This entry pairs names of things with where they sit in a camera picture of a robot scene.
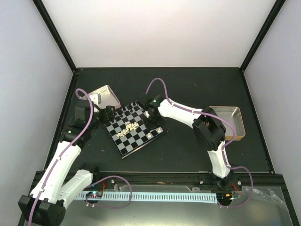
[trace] checkered board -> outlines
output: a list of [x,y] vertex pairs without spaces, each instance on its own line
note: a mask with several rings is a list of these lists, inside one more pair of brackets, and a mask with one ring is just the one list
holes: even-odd
[[[143,122],[145,117],[145,111],[136,102],[133,102],[124,108],[117,109],[115,120],[105,125],[122,159],[165,133],[160,126],[149,131]],[[128,121],[130,123],[137,122],[139,127],[136,130],[128,131],[124,137],[118,138],[116,135],[126,128]]]

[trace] purple cable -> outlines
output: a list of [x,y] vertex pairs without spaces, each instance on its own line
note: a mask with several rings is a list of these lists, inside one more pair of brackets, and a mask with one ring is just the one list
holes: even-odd
[[[76,141],[84,134],[84,132],[85,132],[85,131],[87,130],[87,128],[89,127],[89,125],[90,125],[90,123],[91,123],[91,120],[92,120],[92,117],[93,117],[93,109],[94,109],[94,108],[93,108],[92,101],[91,101],[90,97],[88,96],[88,93],[87,93],[86,91],[84,91],[83,89],[76,89],[75,94],[76,94],[76,96],[77,96],[79,99],[83,99],[83,97],[81,97],[81,96],[79,95],[79,91],[82,92],[82,93],[85,95],[85,97],[87,97],[87,99],[88,99],[88,101],[89,101],[90,109],[91,109],[91,110],[90,110],[90,117],[89,117],[89,120],[88,120],[88,122],[86,123],[85,127],[83,128],[83,130],[77,135],[77,137],[75,137],[75,138],[74,138],[74,139],[73,139],[73,140],[65,147],[65,149],[64,149],[64,150],[61,152],[61,154],[59,155],[59,157],[61,157],[61,156],[68,150],[68,148],[69,148],[70,146],[72,146],[72,145],[73,145],[73,144],[74,144],[74,143],[75,143],[75,142],[76,142]],[[57,162],[58,162],[58,160],[56,160],[56,161],[53,163],[53,165],[51,166],[51,168],[50,168],[48,174],[46,175],[45,180],[44,180],[44,183],[43,183],[42,186],[41,186],[42,189],[44,189],[44,187],[45,187],[45,185],[46,185],[46,183],[47,183],[47,181],[48,181],[48,179],[49,179],[49,177],[50,177],[50,174],[51,174],[51,172],[53,171],[53,169],[54,169],[55,165],[57,164]],[[33,202],[32,209],[31,209],[31,211],[30,211],[29,218],[28,218],[28,226],[32,226],[32,217],[33,217],[33,213],[34,213],[34,210],[35,210],[35,208],[36,208],[36,205],[37,205],[37,203],[38,203],[38,200],[39,200],[41,194],[42,194],[42,191],[38,193],[36,199],[35,199],[34,202]]]
[[[124,182],[126,182],[126,184],[128,185],[128,187],[130,189],[130,198],[128,199],[127,203],[124,204],[123,206],[116,206],[115,207],[115,206],[104,206],[104,205],[97,205],[97,204],[94,204],[94,206],[103,207],[103,208],[109,208],[109,209],[115,209],[115,210],[122,209],[122,208],[128,206],[130,204],[132,198],[133,198],[133,190],[132,190],[132,187],[131,187],[130,183],[127,180],[125,180],[123,177],[116,176],[116,175],[115,176],[108,176],[108,177],[105,177],[105,178],[103,178],[103,179],[101,179],[101,180],[99,180],[99,181],[97,181],[97,182],[95,182],[95,183],[87,186],[86,188],[92,187],[94,185],[97,185],[100,182],[103,182],[104,180],[109,179],[109,178],[119,178],[119,179],[122,179]],[[87,205],[93,205],[93,204],[88,203],[88,198],[89,198],[89,196],[85,200],[86,203],[87,203]]]
[[[186,112],[192,113],[191,110],[189,110],[189,109],[187,109],[187,108],[185,108],[185,107],[178,106],[178,105],[176,105],[176,104],[172,104],[172,102],[171,102],[171,100],[169,99],[168,94],[167,94],[166,84],[165,84],[165,82],[164,82],[161,78],[155,78],[155,79],[153,79],[153,80],[150,82],[149,86],[148,86],[147,89],[146,89],[146,92],[145,92],[146,94],[149,92],[149,90],[150,90],[150,88],[151,88],[151,85],[152,85],[153,82],[156,81],[156,80],[159,80],[159,81],[162,82],[163,87],[164,87],[164,92],[165,92],[166,100],[167,100],[171,105],[173,105],[173,106],[175,106],[175,107],[177,107],[177,108],[179,108],[179,109],[181,109],[181,110],[184,110],[184,111],[186,111]],[[253,195],[253,178],[252,178],[251,172],[250,172],[246,167],[244,167],[244,166],[237,166],[237,167],[231,167],[231,166],[229,166],[228,163],[227,163],[227,161],[226,161],[226,156],[225,156],[225,147],[228,146],[229,144],[231,144],[231,143],[234,141],[234,139],[235,139],[235,137],[236,137],[236,135],[237,135],[235,128],[234,128],[230,123],[228,123],[226,120],[224,120],[224,119],[222,119],[222,118],[220,118],[220,117],[218,117],[218,116],[216,116],[216,115],[214,115],[214,114],[205,113],[205,112],[202,112],[202,111],[201,111],[201,112],[199,112],[199,111],[194,111],[193,113],[196,113],[196,114],[202,114],[202,115],[205,115],[205,116],[209,116],[209,117],[216,118],[216,119],[218,119],[218,120],[224,122],[225,124],[227,124],[227,125],[231,128],[231,130],[233,131],[233,137],[232,137],[232,139],[229,140],[227,143],[225,143],[224,146],[222,147],[222,159],[223,159],[225,165],[227,166],[227,168],[229,168],[229,169],[231,169],[231,170],[244,169],[245,171],[247,171],[247,173],[248,173],[249,176],[250,176],[250,180],[251,180],[251,193],[250,193],[250,195],[249,195],[249,197],[248,197],[248,199],[247,199],[246,201],[244,201],[242,204],[239,204],[239,205],[237,205],[237,206],[223,206],[223,205],[221,205],[220,203],[218,203],[218,204],[219,204],[221,207],[225,207],[225,208],[237,208],[237,207],[241,207],[241,206],[245,205],[245,204],[251,199],[251,197],[252,197],[252,195]]]

